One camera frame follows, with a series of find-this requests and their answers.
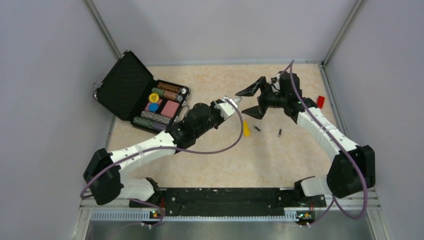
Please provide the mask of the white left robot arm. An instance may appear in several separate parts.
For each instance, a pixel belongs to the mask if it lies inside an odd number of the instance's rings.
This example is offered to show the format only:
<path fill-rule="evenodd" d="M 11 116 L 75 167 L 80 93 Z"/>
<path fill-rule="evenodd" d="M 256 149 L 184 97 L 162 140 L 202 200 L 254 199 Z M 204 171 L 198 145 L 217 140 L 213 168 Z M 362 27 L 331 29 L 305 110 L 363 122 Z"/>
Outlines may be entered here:
<path fill-rule="evenodd" d="M 105 148 L 97 150 L 83 173 L 86 185 L 80 198 L 94 198 L 99 206 L 115 199 L 142 201 L 149 207 L 156 206 L 161 198 L 157 183 L 149 177 L 129 178 L 128 174 L 145 164 L 179 152 L 200 154 L 190 147 L 232 115 L 240 116 L 238 103 L 241 100 L 240 96 L 223 96 L 210 104 L 197 103 L 187 111 L 183 120 L 148 140 L 111 152 Z"/>

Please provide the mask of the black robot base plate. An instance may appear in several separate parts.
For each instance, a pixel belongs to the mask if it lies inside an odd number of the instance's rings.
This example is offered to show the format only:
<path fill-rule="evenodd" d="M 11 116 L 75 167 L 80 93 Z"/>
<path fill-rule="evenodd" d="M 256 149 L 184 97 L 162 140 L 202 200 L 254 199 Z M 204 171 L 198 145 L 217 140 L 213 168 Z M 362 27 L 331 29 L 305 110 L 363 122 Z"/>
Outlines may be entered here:
<path fill-rule="evenodd" d="M 274 217 L 289 208 L 326 207 L 323 195 L 300 197 L 278 187 L 163 188 L 148 203 L 164 208 L 167 217 Z"/>

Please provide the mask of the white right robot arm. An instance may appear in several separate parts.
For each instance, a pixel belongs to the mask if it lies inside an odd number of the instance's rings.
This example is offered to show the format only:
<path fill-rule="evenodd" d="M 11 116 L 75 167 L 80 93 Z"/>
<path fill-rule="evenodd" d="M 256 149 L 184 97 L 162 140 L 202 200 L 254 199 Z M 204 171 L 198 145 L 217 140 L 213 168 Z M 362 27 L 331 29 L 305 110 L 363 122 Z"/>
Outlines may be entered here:
<path fill-rule="evenodd" d="M 312 99 L 303 97 L 300 79 L 295 73 L 279 72 L 271 82 L 262 76 L 236 96 L 252 97 L 257 91 L 260 91 L 258 104 L 244 109 L 243 114 L 261 120 L 269 108 L 283 109 L 315 139 L 331 160 L 327 175 L 295 182 L 293 200 L 297 205 L 307 206 L 318 195 L 341 199 L 375 186 L 375 151 L 369 145 L 361 146 L 350 140 L 324 116 Z"/>

